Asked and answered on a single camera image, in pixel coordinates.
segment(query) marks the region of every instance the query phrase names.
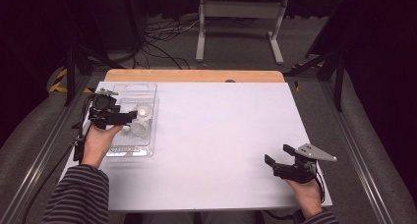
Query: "dark background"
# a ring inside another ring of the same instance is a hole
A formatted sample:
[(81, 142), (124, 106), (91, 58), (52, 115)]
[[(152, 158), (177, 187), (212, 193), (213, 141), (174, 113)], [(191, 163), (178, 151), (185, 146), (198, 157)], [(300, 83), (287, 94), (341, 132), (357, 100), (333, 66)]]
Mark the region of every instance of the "dark background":
[[(105, 54), (106, 48), (110, 48), (111, 40), (121, 39), (117, 33), (105, 31), (109, 28), (106, 22), (94, 25), (89, 20), (94, 14), (105, 14), (108, 6), (107, 12), (112, 11), (111, 5), (117, 4), (110, 2), (102, 9), (92, 10), (81, 6), (84, 3), (81, 1), (65, 0), (68, 6), (64, 7), (60, 0), (0, 0), (0, 112), (3, 121), (0, 144), (48, 96), (46, 83), (64, 61), (67, 35), (59, 12), (67, 10), (66, 15), (72, 14), (74, 19), (66, 28), (72, 28), (77, 38), (83, 37), (89, 47), (101, 48), (101, 53)], [(138, 1), (142, 14), (162, 14), (164, 18), (172, 19), (197, 12), (199, 3), (198, 0)], [(359, 12), (352, 13), (357, 16), (337, 20), (335, 29), (329, 32), (338, 33), (339, 37), (347, 36), (342, 38), (348, 40), (345, 46), (346, 70), (414, 202), (417, 197), (417, 188), (413, 186), (417, 184), (414, 148), (417, 141), (417, 87), (413, 58), (417, 50), (415, 1), (363, 0), (354, 8)], [(334, 0), (290, 0), (286, 15), (329, 16), (337, 3)], [(326, 38), (326, 35), (322, 33), (328, 46), (339, 44), (339, 38), (334, 42), (334, 38)], [(117, 44), (120, 47), (131, 43)]]

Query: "metal stand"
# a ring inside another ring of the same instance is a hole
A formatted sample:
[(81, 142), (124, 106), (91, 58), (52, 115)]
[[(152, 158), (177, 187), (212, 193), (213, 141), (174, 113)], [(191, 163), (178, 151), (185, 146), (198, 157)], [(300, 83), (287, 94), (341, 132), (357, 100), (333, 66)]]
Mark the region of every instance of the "metal stand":
[(339, 112), (341, 112), (341, 90), (343, 85), (343, 73), (344, 73), (344, 52), (330, 52), (325, 55), (321, 55), (306, 64), (303, 64), (301, 67), (292, 69), (289, 72), (283, 73), (285, 77), (295, 77), (298, 74), (301, 74), (310, 68), (315, 67), (316, 65), (323, 63), (323, 66), (317, 73), (317, 78), (319, 82), (327, 82), (331, 75), (336, 71), (336, 79), (333, 92), (333, 101)]
[(278, 65), (284, 63), (281, 51), (279, 50), (276, 37), (282, 24), (288, 0), (281, 3), (261, 2), (226, 2), (200, 0), (200, 30), (197, 43), (196, 61), (203, 62), (206, 42), (206, 17), (233, 17), (233, 18), (254, 18), (254, 19), (275, 19), (275, 28), (268, 32), (270, 47), (272, 48), (275, 62)]

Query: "black cable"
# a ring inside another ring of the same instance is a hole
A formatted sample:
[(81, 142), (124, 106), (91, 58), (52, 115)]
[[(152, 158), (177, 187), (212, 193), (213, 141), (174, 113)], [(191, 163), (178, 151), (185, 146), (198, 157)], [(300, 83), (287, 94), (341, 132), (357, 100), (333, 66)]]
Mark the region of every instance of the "black cable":
[(317, 184), (319, 185), (320, 190), (322, 191), (320, 193), (320, 195), (321, 195), (321, 202), (323, 203), (326, 199), (325, 184), (323, 183), (323, 178), (320, 175), (320, 173), (317, 173), (317, 175), (319, 175), (320, 180), (317, 179), (317, 176), (315, 177), (315, 180), (316, 180)]
[(148, 69), (147, 66), (142, 65), (141, 63), (139, 63), (139, 61), (136, 61), (136, 65), (139, 66), (139, 68), (137, 67), (137, 69)]
[(150, 64), (149, 64), (149, 59), (148, 56), (144, 53), (144, 49), (141, 49), (142, 54), (145, 56), (145, 58), (147, 59), (147, 64), (148, 64), (148, 69), (150, 69)]
[(94, 58), (98, 59), (100, 62), (104, 63), (105, 65), (113, 68), (113, 69), (124, 69), (124, 67), (118, 65), (117, 63), (109, 60), (107, 57), (101, 56), (100, 54), (96, 53), (92, 49), (87, 48), (86, 46), (78, 45), (80, 50), (85, 52), (86, 54), (93, 56)]
[[(166, 25), (164, 25), (164, 26), (161, 26), (160, 24), (162, 24), (162, 23), (166, 23), (166, 22), (169, 22), (168, 24), (166, 24)], [(173, 21), (160, 21), (160, 22), (155, 22), (155, 23), (152, 23), (152, 24), (147, 24), (147, 26), (156, 26), (156, 28), (150, 28), (150, 30), (147, 30), (147, 28), (145, 28), (145, 30), (146, 31), (154, 31), (154, 30), (157, 30), (157, 29), (166, 29), (166, 28), (172, 28), (172, 27), (175, 27), (175, 26), (170, 26), (171, 24), (173, 24), (174, 22)]]
[(186, 21), (186, 22), (184, 22), (184, 23), (182, 23), (181, 24), (181, 22), (180, 21), (178, 21), (178, 24), (176, 24), (176, 25), (173, 25), (173, 26), (169, 26), (171, 23), (173, 23), (173, 22), (170, 22), (168, 25), (166, 25), (165, 27), (158, 27), (158, 28), (152, 28), (152, 29), (148, 29), (147, 30), (147, 32), (158, 32), (159, 30), (160, 31), (164, 31), (165, 29), (181, 29), (181, 28), (184, 28), (184, 26), (185, 25), (187, 25), (187, 24), (189, 24), (189, 23), (195, 23), (196, 21), (197, 21), (198, 19), (192, 19), (192, 20), (188, 20), (188, 21)]
[(294, 219), (293, 215), (285, 215), (285, 216), (276, 216), (274, 214), (272, 214), (270, 211), (268, 210), (264, 210), (264, 212), (271, 218), (279, 220), (279, 221), (283, 221), (283, 220), (291, 220)]
[(160, 52), (162, 52), (162, 53), (164, 53), (168, 58), (170, 58), (177, 66), (178, 66), (178, 68), (180, 69), (180, 70), (183, 70), (182, 68), (181, 68), (181, 66), (178, 64), (178, 62), (174, 59), (174, 58), (172, 58), (168, 53), (166, 53), (163, 49), (161, 49), (161, 48), (159, 48), (159, 47), (157, 47), (156, 45), (154, 45), (154, 44), (151, 44), (151, 43), (147, 43), (148, 45), (150, 45), (150, 46), (152, 46), (153, 48), (156, 48), (156, 49), (158, 49)]
[(132, 69), (136, 69), (136, 55), (133, 56), (133, 66)]
[[(143, 51), (143, 52), (145, 52), (145, 53), (147, 53), (147, 54), (148, 54), (148, 55), (150, 55), (150, 56), (153, 56), (153, 57), (157, 57), (157, 58), (169, 58), (169, 57), (165, 57), (165, 56), (159, 56), (159, 55), (150, 54), (149, 52), (146, 52), (144, 49), (143, 49), (142, 51)], [(189, 64), (188, 64), (188, 62), (187, 62), (187, 60), (185, 60), (185, 59), (183, 59), (183, 58), (179, 58), (179, 57), (172, 57), (172, 58), (177, 59), (177, 60), (182, 60), (182, 61), (184, 61), (184, 62), (185, 62), (185, 64), (187, 65), (188, 69), (191, 69), (191, 68), (190, 68), (190, 65), (189, 65)]]
[(185, 25), (189, 23), (195, 23), (197, 20), (198, 19), (189, 20), (183, 24), (181, 24), (181, 22), (178, 22), (178, 25), (172, 26), (169, 28), (161, 28), (160, 31), (148, 30), (148, 32), (146, 32), (146, 36), (154, 40), (169, 41), (177, 37), (179, 34), (189, 31), (191, 27), (186, 28), (186, 30), (181, 30), (181, 29), (185, 28)]
[(71, 144), (70, 146), (68, 146), (67, 150), (65, 151), (65, 153), (61, 156), (61, 158), (58, 160), (58, 162), (55, 164), (55, 166), (52, 168), (52, 170), (49, 172), (49, 174), (46, 176), (45, 180), (42, 182), (42, 184), (40, 184), (40, 187), (37, 189), (36, 193), (33, 195), (33, 197), (31, 198), (28, 207), (25, 211), (24, 214), (24, 218), (22, 220), (22, 224), (25, 224), (26, 219), (28, 218), (28, 214), (30, 211), (31, 206), (34, 203), (34, 200), (36, 199), (36, 197), (39, 195), (40, 191), (42, 190), (43, 186), (45, 186), (46, 182), (49, 180), (49, 178), (52, 176), (53, 172), (56, 170), (56, 168), (58, 167), (58, 165), (62, 162), (62, 160), (64, 160), (64, 158), (67, 156), (67, 154), (71, 151), (71, 148), (73, 148), (73, 144)]
[[(130, 60), (130, 59), (132, 59), (132, 58), (134, 58), (135, 57), (135, 55), (136, 54), (138, 54), (139, 53), (139, 49), (140, 48), (135, 48), (133, 51), (132, 51), (132, 53), (130, 53), (130, 54), (128, 54), (128, 55), (126, 55), (126, 56), (123, 56), (123, 57), (120, 57), (120, 58), (118, 58), (118, 59), (109, 59), (110, 61), (112, 61), (112, 62), (114, 62), (114, 63), (123, 63), (123, 62), (125, 62), (125, 61), (128, 61), (128, 60)], [(90, 60), (94, 65), (96, 65), (96, 66), (106, 66), (106, 64), (105, 63), (103, 63), (103, 62), (101, 62), (101, 61), (95, 61), (95, 60)]]
[(83, 105), (82, 112), (81, 112), (81, 115), (80, 115), (80, 122), (79, 122), (80, 127), (79, 127), (79, 133), (78, 133), (77, 139), (81, 139), (83, 137), (83, 122), (84, 122), (84, 119), (86, 118), (87, 109), (89, 108), (89, 104), (91, 103), (91, 101), (94, 97), (95, 97), (95, 93), (89, 95), (87, 97), (87, 99), (84, 101), (84, 105)]

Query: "person's left hand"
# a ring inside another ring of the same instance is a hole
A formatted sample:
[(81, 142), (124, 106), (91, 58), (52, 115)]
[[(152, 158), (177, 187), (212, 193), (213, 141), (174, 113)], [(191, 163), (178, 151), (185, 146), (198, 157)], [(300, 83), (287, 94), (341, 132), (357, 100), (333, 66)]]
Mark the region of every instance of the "person's left hand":
[(84, 157), (81, 164), (88, 164), (98, 168), (105, 154), (110, 149), (114, 136), (122, 130), (123, 125), (103, 130), (95, 125), (89, 127), (84, 147)]

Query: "metal rail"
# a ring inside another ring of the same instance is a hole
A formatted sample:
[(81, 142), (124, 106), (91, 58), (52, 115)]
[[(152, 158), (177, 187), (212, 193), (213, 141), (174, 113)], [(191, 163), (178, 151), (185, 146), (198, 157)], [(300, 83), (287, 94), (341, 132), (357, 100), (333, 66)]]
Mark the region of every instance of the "metal rail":
[(52, 131), (50, 132), (48, 138), (42, 146), (39, 154), (37, 155), (35, 161), (31, 165), (29, 171), (27, 172), (24, 181), (21, 183), (18, 191), (13, 197), (12, 202), (9, 204), (6, 212), (3, 214), (0, 223), (16, 223), (17, 218), (19, 217), (25, 203), (30, 197), (30, 193), (36, 185), (37, 180), (39, 179), (42, 171), (48, 161), (53, 149), (55, 148), (56, 142), (59, 139), (59, 136), (63, 130), (67, 119), (74, 111), (74, 108), (77, 105), (78, 100), (80, 99), (83, 90), (86, 88), (89, 83), (89, 76), (81, 76), (81, 79), (77, 85), (77, 93), (73, 100), (71, 101), (68, 107), (64, 107), (61, 111), (58, 119)]
[(384, 204), (383, 198), (378, 191), (377, 185), (374, 181), (374, 178), (371, 175), (371, 172), (368, 169), (368, 166), (365, 163), (364, 158), (359, 150), (358, 144), (353, 138), (349, 127), (343, 117), (343, 114), (339, 112), (332, 100), (332, 92), (329, 84), (327, 82), (321, 82), (322, 90), (325, 94), (328, 105), (331, 108), (331, 111), (334, 114), (334, 117), (339, 124), (344, 137), (347, 142), (347, 150), (349, 152), (350, 158), (355, 166), (355, 170), (359, 175), (359, 179), (362, 182), (362, 186), (368, 196), (368, 199), (374, 209), (375, 214), (377, 215), (378, 221), (380, 223), (393, 223), (386, 205)]

